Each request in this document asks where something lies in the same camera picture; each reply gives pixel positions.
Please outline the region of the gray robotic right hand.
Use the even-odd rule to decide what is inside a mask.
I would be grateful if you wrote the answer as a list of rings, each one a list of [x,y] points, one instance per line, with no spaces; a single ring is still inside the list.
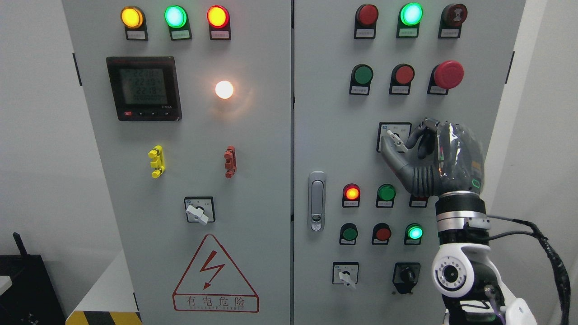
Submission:
[[[462,124],[425,118],[398,152],[393,139],[382,137],[381,155],[403,187],[417,197],[454,191],[480,195],[485,180],[481,142]]]

